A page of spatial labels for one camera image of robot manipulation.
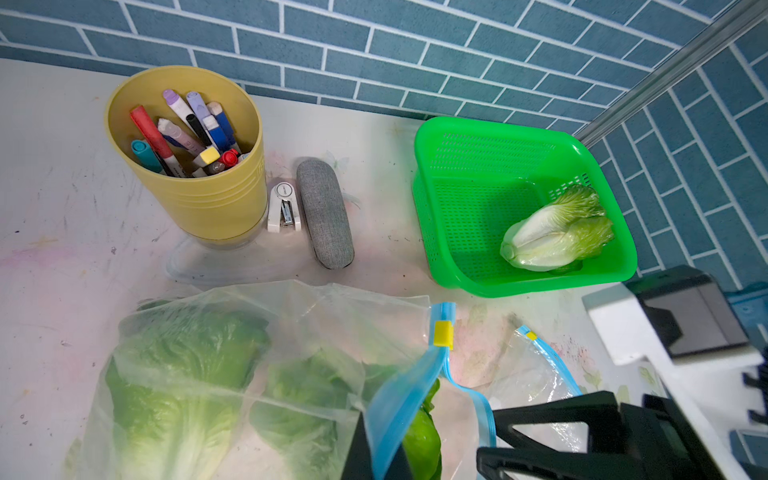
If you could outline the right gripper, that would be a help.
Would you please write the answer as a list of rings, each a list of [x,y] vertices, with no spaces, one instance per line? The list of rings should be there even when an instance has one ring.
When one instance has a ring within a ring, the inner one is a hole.
[[[476,453],[484,479],[622,479],[624,426],[648,479],[727,479],[677,404],[645,394],[639,406],[607,391],[493,411],[494,446]],[[767,435],[735,430],[727,444],[749,479],[767,477]]]

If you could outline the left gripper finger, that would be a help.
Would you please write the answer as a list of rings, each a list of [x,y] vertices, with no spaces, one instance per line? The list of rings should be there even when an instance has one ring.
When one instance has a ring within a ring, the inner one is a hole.
[[[366,437],[363,415],[359,416],[348,456],[340,477],[341,480],[373,480],[371,452]],[[413,476],[402,445],[384,476],[385,480],[412,480]]]

